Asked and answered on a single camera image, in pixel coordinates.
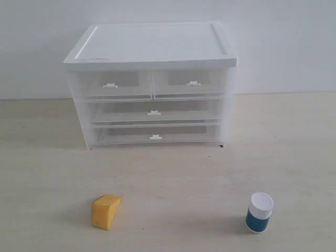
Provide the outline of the yellow cheese wedge block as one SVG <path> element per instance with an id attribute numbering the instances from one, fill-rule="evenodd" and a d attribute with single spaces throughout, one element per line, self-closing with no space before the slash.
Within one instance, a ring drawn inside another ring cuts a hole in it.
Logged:
<path id="1" fill-rule="evenodd" d="M 122 197 L 110 194 L 95 200 L 92 203 L 92 225 L 96 228 L 109 230 L 121 201 Z"/>

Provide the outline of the blue white pill bottle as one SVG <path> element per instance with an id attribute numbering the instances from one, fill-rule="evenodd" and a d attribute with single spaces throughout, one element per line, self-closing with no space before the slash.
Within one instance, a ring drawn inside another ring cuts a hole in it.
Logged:
<path id="1" fill-rule="evenodd" d="M 247 228 L 253 233 L 262 233 L 268 226 L 274 206 L 273 199 L 266 193 L 254 193 L 248 205 L 245 219 Z"/>

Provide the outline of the middle wide clear drawer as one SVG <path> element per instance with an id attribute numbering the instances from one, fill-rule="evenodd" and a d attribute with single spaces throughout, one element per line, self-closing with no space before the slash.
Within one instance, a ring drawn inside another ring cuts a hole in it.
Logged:
<path id="1" fill-rule="evenodd" d="M 88 104 L 92 123 L 219 119 L 221 99 Z"/>

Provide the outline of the wide clear drawer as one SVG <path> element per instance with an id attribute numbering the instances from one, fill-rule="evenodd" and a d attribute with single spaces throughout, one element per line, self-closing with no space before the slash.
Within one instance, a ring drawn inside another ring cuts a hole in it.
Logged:
<path id="1" fill-rule="evenodd" d="M 95 145 L 163 144 L 163 143 L 220 143 L 220 126 L 215 123 L 158 124 L 95 128 Z"/>
<path id="2" fill-rule="evenodd" d="M 92 123 L 219 119 L 221 99 L 88 104 Z"/>

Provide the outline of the bottom wide clear drawer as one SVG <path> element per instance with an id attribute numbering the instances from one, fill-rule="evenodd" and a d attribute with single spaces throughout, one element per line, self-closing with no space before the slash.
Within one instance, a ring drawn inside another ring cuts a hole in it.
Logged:
<path id="1" fill-rule="evenodd" d="M 163 144 L 163 143 L 220 143 L 220 126 L 215 123 L 158 124 L 95 128 L 95 145 Z"/>

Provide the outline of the white plastic drawer cabinet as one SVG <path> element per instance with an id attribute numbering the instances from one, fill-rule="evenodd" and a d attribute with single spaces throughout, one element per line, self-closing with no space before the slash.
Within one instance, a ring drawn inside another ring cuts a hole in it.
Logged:
<path id="1" fill-rule="evenodd" d="M 94 24 L 83 34 L 64 59 L 70 90 L 87 148 L 95 145 L 95 128 L 144 126 L 158 124 L 215 123 L 220 126 L 220 143 L 224 146 L 233 96 L 238 57 L 228 43 L 218 22 Z M 157 98 L 153 90 L 152 73 L 178 69 L 226 69 L 226 86 L 222 95 L 204 97 Z M 91 72 L 147 71 L 151 76 L 150 98 L 88 98 L 85 77 Z M 221 99 L 219 119 L 155 120 L 92 123 L 88 104 L 101 102 L 144 102 Z"/>

